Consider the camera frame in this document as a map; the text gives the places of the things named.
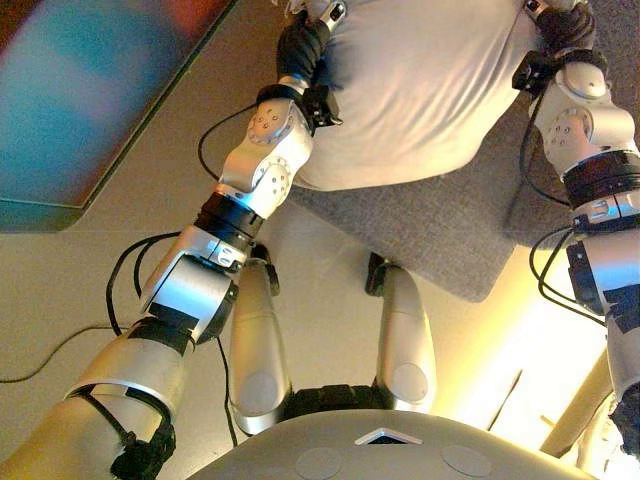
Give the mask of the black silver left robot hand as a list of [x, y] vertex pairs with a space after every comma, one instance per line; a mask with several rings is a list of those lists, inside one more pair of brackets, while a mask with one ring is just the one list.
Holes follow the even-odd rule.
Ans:
[[331, 34], [346, 15], [344, 1], [329, 1], [317, 17], [310, 15], [306, 1], [289, 1], [276, 48], [278, 79], [293, 79], [309, 87]]

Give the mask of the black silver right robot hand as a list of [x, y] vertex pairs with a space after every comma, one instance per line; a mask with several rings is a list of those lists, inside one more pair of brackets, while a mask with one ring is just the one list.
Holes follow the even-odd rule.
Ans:
[[593, 48], [596, 21], [587, 2], [577, 1], [569, 9], [560, 9], [546, 1], [526, 1], [523, 9], [540, 31], [549, 53]]

